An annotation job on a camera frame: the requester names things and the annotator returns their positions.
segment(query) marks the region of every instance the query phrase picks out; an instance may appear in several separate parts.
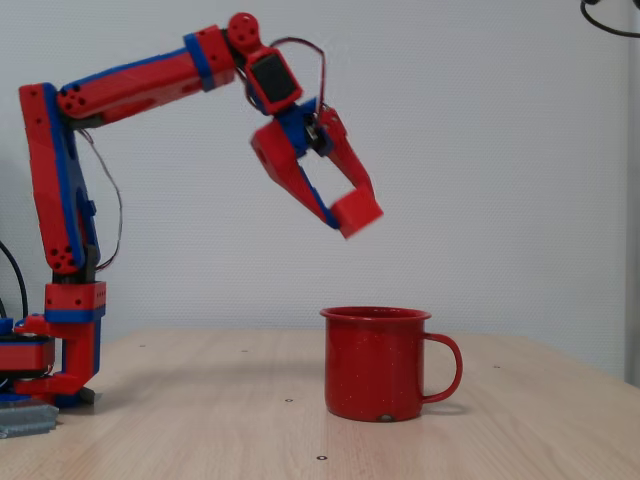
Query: cable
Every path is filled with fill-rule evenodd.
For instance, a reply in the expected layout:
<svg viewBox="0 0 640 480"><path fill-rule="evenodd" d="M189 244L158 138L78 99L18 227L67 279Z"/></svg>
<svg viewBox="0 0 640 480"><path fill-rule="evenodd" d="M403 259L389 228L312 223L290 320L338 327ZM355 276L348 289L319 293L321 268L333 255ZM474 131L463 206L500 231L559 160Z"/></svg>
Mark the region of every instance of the cable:
<svg viewBox="0 0 640 480"><path fill-rule="evenodd" d="M9 249L4 245L4 243L0 242L0 250L4 253L11 263L13 267L13 271L18 278L18 284L20 285L20 298L22 300L22 318L27 318L29 315L29 302L27 301L27 287L24 285L24 278L22 278L22 272L20 271L20 267L18 266L18 262L13 258Z"/></svg>
<svg viewBox="0 0 640 480"><path fill-rule="evenodd" d="M122 195L120 194L120 189L118 188L118 184L111 176L111 172L109 172L109 168L107 167L107 164L105 163L104 158L102 158L102 155L100 155L100 152L98 152L98 149L96 148L96 145L93 141L93 137L91 137L89 132L87 132L84 129L80 129L78 130L78 132L80 133L80 135L84 137L87 143L89 143L91 150L93 150L93 153L95 153L96 157L98 157L98 160L100 161L100 165L102 166L102 170L104 171L104 174L107 176L107 178L111 182L111 185L113 185L113 188L116 191L116 195L118 196L118 208L120 212L119 220L118 220L118 242L116 243L116 250L113 252L113 255L111 255L109 260L104 262L102 265L98 265L96 267L96 271L99 272L109 267L118 256L118 253L120 252L120 241L122 240Z"/></svg>
<svg viewBox="0 0 640 480"><path fill-rule="evenodd" d="M616 30L615 28L607 27L606 25L598 22L589 14L589 12L587 12L587 4L584 1L580 3L580 11L582 12L584 18L586 18L591 25L593 25L594 27L598 27L600 30L604 30L605 32L611 33L613 35L618 35L620 37L640 38L640 33L623 32L622 30Z"/></svg>
<svg viewBox="0 0 640 480"><path fill-rule="evenodd" d="M320 72L320 95L318 96L318 102L316 105L316 121L318 121L318 119L320 118L320 110L322 109L322 107L324 107L324 90L325 90L325 84L327 80L327 59L324 54L324 50L322 50L317 45L311 43L309 40L305 40L304 38L298 38L298 37L279 38L278 40L271 42L271 45L269 46L277 47L278 45L282 45L285 43L299 43L301 45L305 45L315 50L316 52L318 52L322 57L322 70Z"/></svg>

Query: red enamel mug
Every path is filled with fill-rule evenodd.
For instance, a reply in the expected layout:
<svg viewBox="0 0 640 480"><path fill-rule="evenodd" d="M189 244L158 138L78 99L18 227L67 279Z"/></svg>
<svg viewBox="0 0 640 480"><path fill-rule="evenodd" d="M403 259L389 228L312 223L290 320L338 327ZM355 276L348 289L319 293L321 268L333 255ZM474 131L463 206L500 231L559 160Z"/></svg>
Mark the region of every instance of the red enamel mug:
<svg viewBox="0 0 640 480"><path fill-rule="evenodd" d="M462 355L451 338L424 332L431 314L390 307L338 307L327 319L325 400L334 415L364 422L394 422L420 415L425 403L457 390ZM424 341L444 343L456 360L453 383L424 395Z"/></svg>

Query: table surface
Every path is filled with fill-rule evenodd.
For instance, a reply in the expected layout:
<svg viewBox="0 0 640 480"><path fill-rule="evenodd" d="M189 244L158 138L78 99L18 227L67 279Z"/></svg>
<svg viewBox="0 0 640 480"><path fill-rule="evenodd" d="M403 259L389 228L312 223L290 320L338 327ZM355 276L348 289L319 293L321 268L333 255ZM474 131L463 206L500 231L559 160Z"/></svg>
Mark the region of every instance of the table surface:
<svg viewBox="0 0 640 480"><path fill-rule="evenodd" d="M325 410L323 332L139 332L105 347L95 406L0 441L0 477L640 478L640 390L524 338L454 338L454 396L369 424ZM446 386L446 347L428 343L425 362L428 390Z"/></svg>

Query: robotic arm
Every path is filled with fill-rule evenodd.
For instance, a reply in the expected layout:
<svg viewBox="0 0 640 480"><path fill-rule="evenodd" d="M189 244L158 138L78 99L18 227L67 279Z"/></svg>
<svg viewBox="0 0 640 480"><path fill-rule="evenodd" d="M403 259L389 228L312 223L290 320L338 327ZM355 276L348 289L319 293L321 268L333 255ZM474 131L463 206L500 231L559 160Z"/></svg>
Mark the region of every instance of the robotic arm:
<svg viewBox="0 0 640 480"><path fill-rule="evenodd" d="M345 238L382 215L337 112L322 98L296 103L303 91L282 53L262 44L252 15L236 14L226 29L214 25L186 35L184 44L60 90L49 83L20 88L34 199L53 278L46 287L44 315L30 315L13 331L0 331L0 378L12 380L15 395L72 405L86 394L84 385L99 370L106 284L95 281L100 259L96 209L78 162L77 130L208 92L238 74L249 101L273 117L255 133L251 145L276 183ZM309 149L329 157L355 187L331 207L298 164ZM63 340L62 370L49 375L54 338Z"/></svg>

